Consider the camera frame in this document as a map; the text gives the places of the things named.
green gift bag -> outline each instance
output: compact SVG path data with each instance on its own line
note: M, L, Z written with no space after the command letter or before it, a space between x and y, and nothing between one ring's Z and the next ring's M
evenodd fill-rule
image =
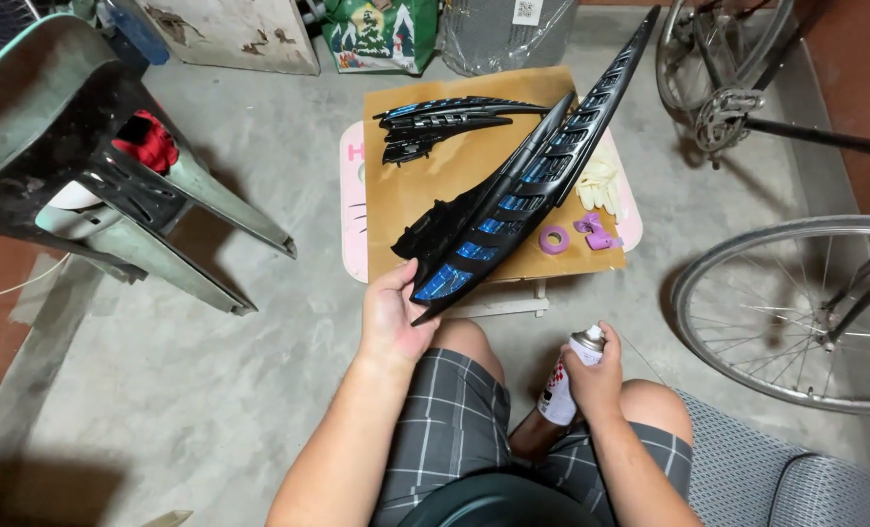
M326 0L324 39L340 73L418 74L435 51L438 0Z

bicycle tire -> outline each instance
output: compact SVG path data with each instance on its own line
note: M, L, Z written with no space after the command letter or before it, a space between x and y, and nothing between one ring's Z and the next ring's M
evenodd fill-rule
M781 0L777 4L777 7L773 8L775 9L775 12L773 13L770 25L768 25L767 29L764 31L764 35L757 42L757 45L755 45L751 50L751 53L748 54L745 62L738 67L738 72L735 75L737 87L749 87L746 85L747 80L758 74L757 70L759 69L758 66L760 66L761 60L769 54L770 49L773 47L773 43L776 42L777 37L784 28L784 25L786 25L787 18L789 18L792 13L793 1L794 0ZM657 91L659 91L660 100L663 101L663 104L668 108L679 112L698 110L711 99L710 95L689 103L686 103L685 101L676 101L675 96L669 89L669 84L666 81L665 75L660 70L665 56L668 53L666 46L668 46L669 41L674 38L672 30L676 25L676 20L679 18L680 11L685 2L686 0L674 0L672 6L669 8L668 14L666 15L666 20L663 23L663 30L660 32L659 41L656 42L656 88Z
M812 236L865 233L870 234L870 216L826 216L762 227L740 234L712 247L683 270L673 284L670 293L670 304L673 309L674 321L683 343L689 350L699 356L703 362L722 373L725 377L780 401L792 402L820 410L870 415L870 401L837 400L811 395L797 397L795 393L789 390L762 382L742 370L731 367L719 358L716 353L711 353L704 342L700 341L693 327L693 320L688 316L686 309L699 280L715 265L736 256L741 251L769 242L799 237L798 235L801 234Z

red cloth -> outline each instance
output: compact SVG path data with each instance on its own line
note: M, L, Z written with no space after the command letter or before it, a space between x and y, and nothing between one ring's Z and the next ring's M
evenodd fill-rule
M136 116L152 122L142 144L113 139L113 146L133 156L155 172L166 174L171 165L178 162L178 149L174 146L174 140L165 130L165 126L161 126L159 119L152 114L139 110Z

plastic bag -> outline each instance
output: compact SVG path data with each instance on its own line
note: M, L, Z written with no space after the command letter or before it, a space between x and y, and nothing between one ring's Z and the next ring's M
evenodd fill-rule
M418 74L435 51L438 0L327 0L324 39L340 73Z
M556 66L575 0L450 0L441 14L441 59L461 75Z

hand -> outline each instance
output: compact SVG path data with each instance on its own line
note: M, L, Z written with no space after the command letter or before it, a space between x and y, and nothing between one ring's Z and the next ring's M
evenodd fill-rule
M411 322L426 310L424 305L409 301L418 266L416 258L400 263L367 289L364 294L361 353L384 359L407 359L415 365L429 348L441 318L411 326Z
M622 416L621 338L608 323L601 321L598 326L605 337L604 353L598 364L584 365L567 344L561 348L572 399L592 426L595 419Z

